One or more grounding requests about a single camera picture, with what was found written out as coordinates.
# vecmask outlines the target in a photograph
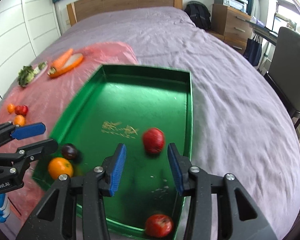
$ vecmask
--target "broccoli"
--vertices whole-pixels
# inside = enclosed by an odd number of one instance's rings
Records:
[[[18,84],[21,87],[28,85],[37,74],[46,66],[45,62],[40,63],[35,69],[32,66],[23,66],[18,74]]]

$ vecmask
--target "printer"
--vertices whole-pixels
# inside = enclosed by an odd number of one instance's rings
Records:
[[[247,13],[247,0],[214,0],[214,3],[230,6]]]

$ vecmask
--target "wooden headboard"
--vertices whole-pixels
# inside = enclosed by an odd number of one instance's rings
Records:
[[[182,9],[182,0],[78,0],[67,5],[70,25],[92,15],[127,9],[173,6]]]

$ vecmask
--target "blue bag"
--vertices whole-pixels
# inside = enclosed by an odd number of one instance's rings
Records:
[[[259,61],[262,54],[262,47],[260,44],[260,36],[254,35],[253,39],[248,39],[247,47],[243,56],[256,67],[259,65]]]

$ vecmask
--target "white wardrobe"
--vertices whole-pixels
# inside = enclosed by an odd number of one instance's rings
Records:
[[[52,0],[0,1],[0,100],[22,66],[59,37]]]

